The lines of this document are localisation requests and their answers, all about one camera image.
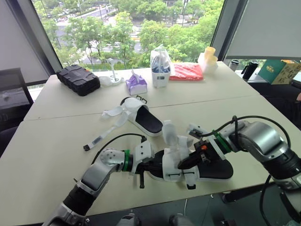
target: black chair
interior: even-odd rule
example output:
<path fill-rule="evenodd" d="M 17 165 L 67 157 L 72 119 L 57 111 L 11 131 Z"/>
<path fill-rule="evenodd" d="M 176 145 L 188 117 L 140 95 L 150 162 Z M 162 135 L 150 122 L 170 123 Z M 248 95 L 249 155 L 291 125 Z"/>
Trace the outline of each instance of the black chair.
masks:
<path fill-rule="evenodd" d="M 32 104 L 21 69 L 0 71 L 0 157 Z"/>

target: white slipper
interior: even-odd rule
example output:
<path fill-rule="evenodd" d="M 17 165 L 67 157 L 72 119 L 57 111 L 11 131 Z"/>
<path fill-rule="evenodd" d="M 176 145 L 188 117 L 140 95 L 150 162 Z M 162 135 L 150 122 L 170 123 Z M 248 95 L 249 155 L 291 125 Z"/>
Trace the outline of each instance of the white slipper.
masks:
<path fill-rule="evenodd" d="M 144 133 L 156 137 L 162 133 L 162 122 L 149 112 L 148 106 L 134 97 L 121 101 L 122 108 L 128 114 L 128 120 Z"/>

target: white container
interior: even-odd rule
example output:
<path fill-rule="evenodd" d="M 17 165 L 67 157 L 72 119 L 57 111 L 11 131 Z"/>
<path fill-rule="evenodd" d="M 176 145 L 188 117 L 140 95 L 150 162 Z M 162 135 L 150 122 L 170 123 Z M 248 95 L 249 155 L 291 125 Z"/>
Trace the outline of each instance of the white container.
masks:
<path fill-rule="evenodd" d="M 171 72 L 168 72 L 168 73 L 151 72 L 153 86 L 157 87 L 157 88 L 165 87 L 168 83 L 170 74 L 171 74 Z"/>
<path fill-rule="evenodd" d="M 198 57 L 198 63 L 201 66 L 203 74 L 211 74 L 215 72 L 215 70 L 218 68 L 217 62 L 214 60 L 211 60 L 210 63 L 208 63 L 208 60 L 205 60 L 205 54 L 201 53 Z"/>

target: purple tissue box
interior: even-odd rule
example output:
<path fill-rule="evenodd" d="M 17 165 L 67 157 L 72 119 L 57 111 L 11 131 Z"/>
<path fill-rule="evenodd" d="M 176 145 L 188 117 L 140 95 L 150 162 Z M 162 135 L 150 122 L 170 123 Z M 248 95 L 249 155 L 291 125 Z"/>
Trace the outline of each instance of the purple tissue box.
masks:
<path fill-rule="evenodd" d="M 130 95 L 137 95 L 147 92 L 147 83 L 140 75 L 135 74 L 129 80 L 126 80 L 126 85 Z"/>

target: black cup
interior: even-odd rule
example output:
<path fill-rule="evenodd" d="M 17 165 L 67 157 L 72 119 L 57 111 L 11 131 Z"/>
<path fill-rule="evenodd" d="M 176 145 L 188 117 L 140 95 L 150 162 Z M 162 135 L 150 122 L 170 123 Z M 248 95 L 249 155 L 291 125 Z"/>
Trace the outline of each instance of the black cup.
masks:
<path fill-rule="evenodd" d="M 244 74 L 243 79 L 249 80 L 255 69 L 258 67 L 258 61 L 257 60 L 251 60 L 247 66 L 243 69 L 241 74 Z"/>

